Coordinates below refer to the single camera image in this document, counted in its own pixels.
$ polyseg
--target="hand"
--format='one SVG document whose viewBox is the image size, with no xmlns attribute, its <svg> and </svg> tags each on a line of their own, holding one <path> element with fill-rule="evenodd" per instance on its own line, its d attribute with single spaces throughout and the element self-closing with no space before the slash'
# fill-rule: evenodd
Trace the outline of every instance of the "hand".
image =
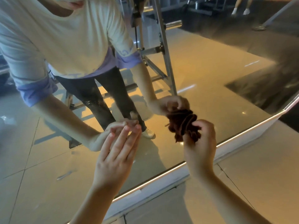
<svg viewBox="0 0 299 224">
<path fill-rule="evenodd" d="M 214 125 L 206 120 L 196 120 L 194 126 L 201 127 L 201 138 L 197 143 L 187 134 L 183 136 L 184 156 L 190 174 L 201 180 L 213 175 L 213 161 L 216 152 Z"/>
<path fill-rule="evenodd" d="M 129 132 L 130 127 L 125 126 L 113 146 L 116 135 L 115 133 L 108 135 L 97 160 L 93 188 L 106 187 L 115 194 L 121 189 L 133 165 L 141 136 L 141 126 L 136 125 L 128 136 Z"/>
<path fill-rule="evenodd" d="M 153 113 L 161 116 L 176 109 L 190 109 L 188 100 L 181 96 L 166 96 L 148 103 L 148 106 Z"/>
<path fill-rule="evenodd" d="M 129 120 L 125 119 L 120 122 L 113 122 L 108 125 L 106 130 L 91 139 L 89 149 L 94 152 L 101 150 L 106 138 L 110 133 L 119 135 L 125 126 L 128 126 L 130 129 L 133 129 L 138 124 L 138 120 Z"/>
</svg>

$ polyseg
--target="sleeve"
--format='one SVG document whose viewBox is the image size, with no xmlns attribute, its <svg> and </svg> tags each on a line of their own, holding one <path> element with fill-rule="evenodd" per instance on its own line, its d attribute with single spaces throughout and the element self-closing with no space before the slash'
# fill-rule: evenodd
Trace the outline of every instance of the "sleeve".
<svg viewBox="0 0 299 224">
<path fill-rule="evenodd" d="M 115 0 L 108 0 L 108 37 L 115 48 L 117 67 L 132 68 L 143 62 L 140 52 L 137 51 Z"/>
<path fill-rule="evenodd" d="M 0 52 L 9 65 L 17 90 L 29 107 L 58 90 L 49 78 L 43 55 L 11 22 L 1 16 Z"/>
</svg>

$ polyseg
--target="cloth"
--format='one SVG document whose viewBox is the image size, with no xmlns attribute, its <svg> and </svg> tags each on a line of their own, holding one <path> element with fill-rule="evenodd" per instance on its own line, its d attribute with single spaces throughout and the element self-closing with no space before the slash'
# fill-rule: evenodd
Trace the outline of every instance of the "cloth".
<svg viewBox="0 0 299 224">
<path fill-rule="evenodd" d="M 45 60 L 53 75 L 69 79 L 142 63 L 115 0 L 86 0 L 68 17 L 52 14 L 37 0 L 0 0 L 0 52 L 28 106 L 56 90 Z"/>
<path fill-rule="evenodd" d="M 193 126 L 192 122 L 197 120 L 197 115 L 193 114 L 191 110 L 176 110 L 167 115 L 169 119 L 168 129 L 170 132 L 175 133 L 176 142 L 183 141 L 183 135 L 189 134 L 194 142 L 200 139 L 200 127 Z"/>
<path fill-rule="evenodd" d="M 138 114 L 132 99 L 128 95 L 125 83 L 117 67 L 112 68 L 106 73 L 84 79 L 66 79 L 59 76 L 56 77 L 56 79 L 70 94 L 76 96 L 92 111 L 96 120 L 104 130 L 110 123 L 115 122 L 115 119 L 107 104 L 104 102 L 95 80 L 110 93 L 124 118 L 130 119 L 131 111 Z M 142 131 L 145 131 L 145 123 L 139 114 L 138 120 Z"/>
</svg>

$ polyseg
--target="brown cloth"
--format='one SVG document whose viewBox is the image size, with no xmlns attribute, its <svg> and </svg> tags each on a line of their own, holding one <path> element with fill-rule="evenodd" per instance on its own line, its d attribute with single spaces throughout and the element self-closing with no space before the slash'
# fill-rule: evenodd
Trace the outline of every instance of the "brown cloth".
<svg viewBox="0 0 299 224">
<path fill-rule="evenodd" d="M 200 139 L 200 127 L 193 126 L 192 122 L 197 119 L 197 115 L 193 114 L 191 110 L 176 110 L 166 116 L 169 119 L 170 132 L 175 133 L 174 138 L 176 142 L 183 141 L 183 135 L 189 134 L 194 142 Z"/>
</svg>

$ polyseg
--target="black pants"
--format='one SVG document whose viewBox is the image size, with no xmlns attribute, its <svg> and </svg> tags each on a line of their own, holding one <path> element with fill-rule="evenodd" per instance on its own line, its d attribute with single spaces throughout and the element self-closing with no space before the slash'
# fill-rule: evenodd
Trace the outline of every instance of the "black pants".
<svg viewBox="0 0 299 224">
<path fill-rule="evenodd" d="M 114 99 L 124 118 L 131 119 L 131 111 L 138 114 L 132 99 L 127 93 L 125 83 L 117 67 L 114 67 L 98 76 L 85 79 L 66 79 L 59 76 L 56 76 L 55 78 L 70 94 L 76 96 L 86 107 L 92 111 L 96 120 L 104 130 L 110 123 L 115 122 L 115 119 L 111 114 L 107 104 L 103 100 L 99 88 L 95 83 L 95 79 Z M 138 120 L 142 131 L 145 131 L 145 123 L 139 114 Z"/>
</svg>

